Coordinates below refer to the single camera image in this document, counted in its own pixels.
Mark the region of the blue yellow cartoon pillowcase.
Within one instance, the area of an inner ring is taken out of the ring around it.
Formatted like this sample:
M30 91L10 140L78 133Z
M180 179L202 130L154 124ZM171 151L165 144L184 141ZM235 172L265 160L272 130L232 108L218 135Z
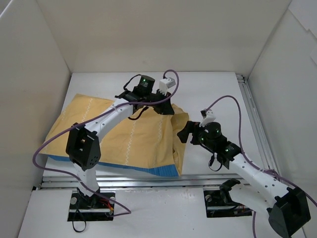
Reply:
M84 122L105 111L112 100L76 94L61 112L46 139ZM173 115L158 115L147 109L138 120L125 119L100 142L99 164L133 169L161 177L178 177L182 174L186 145L177 133L189 120L189 115L173 105Z

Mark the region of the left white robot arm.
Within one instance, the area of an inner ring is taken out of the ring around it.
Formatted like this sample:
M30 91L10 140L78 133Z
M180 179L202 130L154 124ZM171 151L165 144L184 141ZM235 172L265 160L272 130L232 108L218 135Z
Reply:
M78 190L82 194L81 202L88 208L97 206L100 187L97 182L95 166L101 158L100 141L121 121L130 118L140 108L152 107L159 115L173 115L169 93L170 88L177 89L179 78L164 76L158 84L158 90L153 92L155 80L146 75L140 75L140 81L133 90L124 91L116 96L116 100L98 119L82 126L73 125L69 132L66 153L79 178Z

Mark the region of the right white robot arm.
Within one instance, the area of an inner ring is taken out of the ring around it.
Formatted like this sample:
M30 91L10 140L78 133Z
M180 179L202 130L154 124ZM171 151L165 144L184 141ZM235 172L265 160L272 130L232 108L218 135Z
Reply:
M177 135L182 143L192 135L191 144L216 154L221 165L248 182L248 187L235 179L224 182L219 192L222 203L238 202L265 215L272 229L283 238L290 238L311 219L305 192L299 187L290 188L276 177L254 168L242 149L222 135L219 123L201 126L199 122L188 121Z

